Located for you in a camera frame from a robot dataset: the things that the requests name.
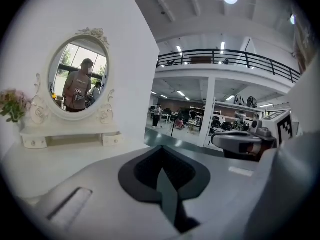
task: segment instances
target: oval mirror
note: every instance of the oval mirror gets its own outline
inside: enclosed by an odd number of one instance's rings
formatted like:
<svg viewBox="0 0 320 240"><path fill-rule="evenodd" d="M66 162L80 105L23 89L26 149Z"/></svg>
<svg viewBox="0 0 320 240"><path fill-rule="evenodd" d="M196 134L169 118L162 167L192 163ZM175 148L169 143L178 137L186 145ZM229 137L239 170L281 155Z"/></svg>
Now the oval mirror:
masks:
<svg viewBox="0 0 320 240"><path fill-rule="evenodd" d="M55 104L71 113L90 108L106 88L107 68L108 55L94 38L70 41L49 69L48 87Z"/></svg>

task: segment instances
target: person in white shirt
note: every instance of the person in white shirt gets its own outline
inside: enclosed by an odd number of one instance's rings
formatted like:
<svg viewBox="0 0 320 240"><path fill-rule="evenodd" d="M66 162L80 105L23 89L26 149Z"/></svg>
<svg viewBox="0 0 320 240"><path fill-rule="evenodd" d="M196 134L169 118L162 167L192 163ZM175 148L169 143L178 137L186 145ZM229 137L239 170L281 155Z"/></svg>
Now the person in white shirt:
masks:
<svg viewBox="0 0 320 240"><path fill-rule="evenodd" d="M161 113L162 113L161 106L160 104L157 104L156 109L154 110L153 124L152 124L153 128L157 128Z"/></svg>
<svg viewBox="0 0 320 240"><path fill-rule="evenodd" d="M95 84L95 87L93 87L91 89L91 94L92 94L92 104L95 103L97 101L97 99L99 98L100 96L100 88L101 88L101 83L100 82L97 82Z"/></svg>

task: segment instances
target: black pants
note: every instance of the black pants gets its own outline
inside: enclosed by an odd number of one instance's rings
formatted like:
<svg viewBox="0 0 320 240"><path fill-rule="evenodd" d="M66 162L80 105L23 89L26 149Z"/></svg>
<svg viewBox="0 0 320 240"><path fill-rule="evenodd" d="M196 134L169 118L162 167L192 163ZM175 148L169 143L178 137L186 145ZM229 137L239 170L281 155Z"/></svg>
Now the black pants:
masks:
<svg viewBox="0 0 320 240"><path fill-rule="evenodd" d="M75 112L80 112L80 111L84 111L84 110L85 110L85 108L84 108L84 109L74 109L74 108L65 106L65 111L67 111L67 112L73 112L73 113L75 113Z"/></svg>
<svg viewBox="0 0 320 240"><path fill-rule="evenodd" d="M152 124L152 126L158 126L158 122L159 122L159 119L160 119L160 115L158 115L158 114L155 114L154 116L153 116L153 124Z"/></svg>

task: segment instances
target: black metal railing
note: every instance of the black metal railing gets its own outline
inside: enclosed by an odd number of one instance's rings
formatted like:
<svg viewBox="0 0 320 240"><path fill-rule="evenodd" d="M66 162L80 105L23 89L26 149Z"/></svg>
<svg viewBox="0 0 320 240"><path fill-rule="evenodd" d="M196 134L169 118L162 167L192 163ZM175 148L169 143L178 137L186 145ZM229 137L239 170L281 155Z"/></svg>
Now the black metal railing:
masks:
<svg viewBox="0 0 320 240"><path fill-rule="evenodd" d="M284 77L292 83L296 83L300 78L299 72L280 62L239 50L197 49L168 53L159 56L156 67L184 64L222 64L253 70L260 69L268 71L274 76Z"/></svg>

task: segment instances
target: flower bouquet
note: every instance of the flower bouquet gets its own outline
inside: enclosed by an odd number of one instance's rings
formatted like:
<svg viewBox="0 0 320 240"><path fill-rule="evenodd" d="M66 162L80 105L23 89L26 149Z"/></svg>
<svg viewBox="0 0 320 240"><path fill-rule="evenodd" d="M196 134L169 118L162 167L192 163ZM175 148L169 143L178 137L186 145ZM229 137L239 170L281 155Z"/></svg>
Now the flower bouquet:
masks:
<svg viewBox="0 0 320 240"><path fill-rule="evenodd" d="M8 89L0 92L0 115L8 115L7 122L18 123L30 106L31 101L22 91Z"/></svg>

